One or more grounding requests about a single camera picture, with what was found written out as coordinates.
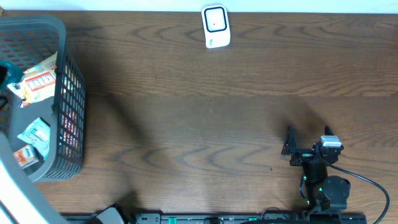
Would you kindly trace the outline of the light green wet wipes pack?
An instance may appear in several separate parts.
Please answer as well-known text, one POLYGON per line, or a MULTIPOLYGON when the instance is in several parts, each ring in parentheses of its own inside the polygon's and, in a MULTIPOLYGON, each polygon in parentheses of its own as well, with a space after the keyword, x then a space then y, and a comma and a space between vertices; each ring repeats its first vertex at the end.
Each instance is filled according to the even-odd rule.
POLYGON ((50 126, 42 118, 35 119, 17 137, 36 148, 44 160, 47 159, 50 151, 50 126))

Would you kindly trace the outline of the orange tissue pack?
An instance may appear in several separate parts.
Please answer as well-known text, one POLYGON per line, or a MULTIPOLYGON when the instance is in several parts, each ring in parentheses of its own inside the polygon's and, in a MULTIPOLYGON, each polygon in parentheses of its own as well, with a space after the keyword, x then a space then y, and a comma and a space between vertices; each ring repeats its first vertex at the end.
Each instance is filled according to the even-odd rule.
POLYGON ((18 151, 14 152, 14 157, 22 169, 39 162, 39 157, 37 156, 34 147, 30 144, 25 145, 18 151))

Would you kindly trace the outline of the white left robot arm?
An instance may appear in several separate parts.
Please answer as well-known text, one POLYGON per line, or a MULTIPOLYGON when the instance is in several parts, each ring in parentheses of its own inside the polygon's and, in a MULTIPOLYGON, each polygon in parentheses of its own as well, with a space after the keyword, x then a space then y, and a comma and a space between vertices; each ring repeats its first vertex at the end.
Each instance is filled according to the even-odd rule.
POLYGON ((1 134, 1 209, 11 223, 126 223, 115 207, 98 215, 61 215, 20 168, 4 134, 1 134))

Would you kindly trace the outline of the yellow white snack bag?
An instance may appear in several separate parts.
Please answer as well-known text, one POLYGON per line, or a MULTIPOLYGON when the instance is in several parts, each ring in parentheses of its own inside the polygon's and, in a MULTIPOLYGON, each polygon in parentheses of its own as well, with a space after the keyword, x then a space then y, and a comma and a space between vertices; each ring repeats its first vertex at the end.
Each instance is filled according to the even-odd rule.
POLYGON ((57 79, 56 62, 57 52, 27 69, 19 83, 7 85, 7 88, 21 99, 18 107, 23 108, 54 96, 57 79))

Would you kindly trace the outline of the teal mouthwash bottle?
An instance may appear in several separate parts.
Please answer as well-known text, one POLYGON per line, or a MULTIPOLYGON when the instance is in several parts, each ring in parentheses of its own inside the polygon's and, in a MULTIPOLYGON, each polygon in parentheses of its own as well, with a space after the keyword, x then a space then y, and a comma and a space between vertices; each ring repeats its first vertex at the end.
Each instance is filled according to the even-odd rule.
POLYGON ((10 83, 19 83, 24 72, 13 63, 1 61, 1 89, 5 90, 10 83))

